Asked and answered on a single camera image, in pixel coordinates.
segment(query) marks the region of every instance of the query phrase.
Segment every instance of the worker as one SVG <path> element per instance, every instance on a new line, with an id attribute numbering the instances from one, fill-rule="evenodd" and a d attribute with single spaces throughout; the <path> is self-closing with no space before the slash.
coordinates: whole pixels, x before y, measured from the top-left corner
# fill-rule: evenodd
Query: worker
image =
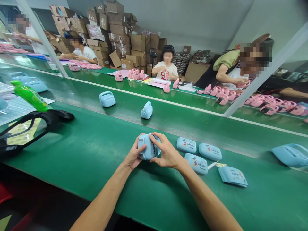
<path id="1" fill-rule="evenodd" d="M 79 35 L 72 35 L 71 32 L 66 31 L 64 36 L 70 40 L 74 48 L 76 48 L 71 54 L 59 55 L 58 58 L 76 59 L 78 61 L 84 61 L 91 64 L 99 65 L 98 59 L 94 51 L 87 47 L 84 40 Z"/>
<path id="2" fill-rule="evenodd" d="M 152 69 L 152 74 L 157 74 L 156 78 L 159 79 L 165 79 L 168 81 L 177 80 L 179 77 L 177 67 L 172 63 L 174 55 L 173 46 L 164 46 L 162 55 L 163 61 L 156 64 L 156 66 Z"/>
<path id="3" fill-rule="evenodd" d="M 215 86 L 218 81 L 236 86 L 247 84 L 247 78 L 242 76 L 231 78 L 228 74 L 239 66 L 239 61 L 241 61 L 241 68 L 245 68 L 245 74 L 259 74 L 271 61 L 271 47 L 272 43 L 250 43 L 248 47 L 242 49 L 242 52 L 240 50 L 227 52 L 207 69 L 195 86 L 200 88 L 205 88 L 209 84 Z"/>
<path id="4" fill-rule="evenodd" d="M 308 81 L 293 83 L 290 87 L 282 89 L 279 93 L 279 99 L 281 100 L 308 103 Z"/>
<path id="5" fill-rule="evenodd" d="M 161 140 L 161 143 L 153 137 L 154 135 Z M 179 154 L 166 136 L 160 133 L 152 133 L 149 137 L 161 150 L 161 158 L 155 157 L 151 159 L 150 162 L 156 163 L 161 167 L 170 167 L 179 171 L 186 181 L 210 229 L 215 231 L 242 230 L 229 210 L 210 190 L 206 183 L 194 172 L 188 161 Z M 105 230 L 126 180 L 141 162 L 141 159 L 138 157 L 139 152 L 145 150 L 147 147 L 146 144 L 138 147 L 138 140 L 139 136 L 136 138 L 135 143 L 124 161 L 116 169 L 102 191 L 75 221 L 70 231 Z"/>
<path id="6" fill-rule="evenodd" d="M 34 53 L 37 54 L 48 54 L 42 41 L 39 39 L 39 36 L 35 32 L 34 28 L 31 25 L 31 22 L 20 11 L 11 10 L 8 13 L 9 24 L 16 30 L 24 30 L 25 34 L 20 32 L 14 32 L 14 36 L 17 39 L 30 42 Z"/>

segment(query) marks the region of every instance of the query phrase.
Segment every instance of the child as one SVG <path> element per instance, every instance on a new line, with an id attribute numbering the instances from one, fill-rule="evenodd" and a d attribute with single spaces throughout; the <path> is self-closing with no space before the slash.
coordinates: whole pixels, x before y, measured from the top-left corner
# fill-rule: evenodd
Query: child
<path id="1" fill-rule="evenodd" d="M 174 55 L 174 48 L 171 45 L 164 46 L 163 50 L 163 61 L 157 63 L 152 69 L 152 73 L 156 74 L 156 78 L 166 79 L 168 81 L 175 81 L 179 75 L 177 73 L 177 67 L 172 63 Z"/>
<path id="2" fill-rule="evenodd" d="M 71 54 L 64 54 L 58 56 L 59 59 L 68 58 L 68 59 L 76 59 L 79 61 L 84 61 L 91 64 L 99 65 L 98 59 L 94 51 L 83 44 L 83 38 L 79 35 L 73 36 L 70 33 L 66 32 L 64 34 L 67 39 L 70 40 L 71 44 L 76 48 Z"/>

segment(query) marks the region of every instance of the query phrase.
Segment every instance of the black hair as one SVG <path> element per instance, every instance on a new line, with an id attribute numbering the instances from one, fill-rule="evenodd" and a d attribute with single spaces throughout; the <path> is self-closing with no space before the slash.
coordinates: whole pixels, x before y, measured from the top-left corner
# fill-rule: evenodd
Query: black hair
<path id="1" fill-rule="evenodd" d="M 164 45 L 163 53 L 162 53 L 163 58 L 164 58 L 166 52 L 171 52 L 172 55 L 174 55 L 174 47 L 172 45 Z"/>

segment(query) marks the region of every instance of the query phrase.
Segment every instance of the mini printer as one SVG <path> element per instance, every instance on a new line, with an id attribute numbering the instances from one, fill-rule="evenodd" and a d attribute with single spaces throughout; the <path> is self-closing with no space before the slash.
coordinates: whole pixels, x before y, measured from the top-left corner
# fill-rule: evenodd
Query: mini printer
<path id="1" fill-rule="evenodd" d="M 152 143 L 149 135 L 151 134 L 141 135 L 138 139 L 138 148 L 144 144 L 147 145 L 146 149 L 139 153 L 139 158 L 143 160 L 150 160 L 154 157 L 157 157 L 161 152 L 160 149 Z M 157 136 L 154 136 L 154 138 L 160 142 L 160 139 Z"/>

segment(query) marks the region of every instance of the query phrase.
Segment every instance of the white wall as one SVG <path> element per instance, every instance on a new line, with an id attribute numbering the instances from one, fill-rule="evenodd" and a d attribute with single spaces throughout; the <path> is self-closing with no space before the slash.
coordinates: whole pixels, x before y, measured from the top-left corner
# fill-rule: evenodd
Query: white wall
<path id="1" fill-rule="evenodd" d="M 306 0 L 256 0 L 229 49 L 237 43 L 251 42 L 265 33 L 270 33 L 274 39 L 274 57 L 308 21 L 307 4 Z M 301 59 L 304 51 L 299 51 L 297 54 Z"/>
<path id="2" fill-rule="evenodd" d="M 228 48 L 254 0 L 118 0 L 138 25 L 161 32 L 176 51 L 184 45 L 221 53 Z M 67 0 L 70 9 L 86 15 L 100 0 Z"/>

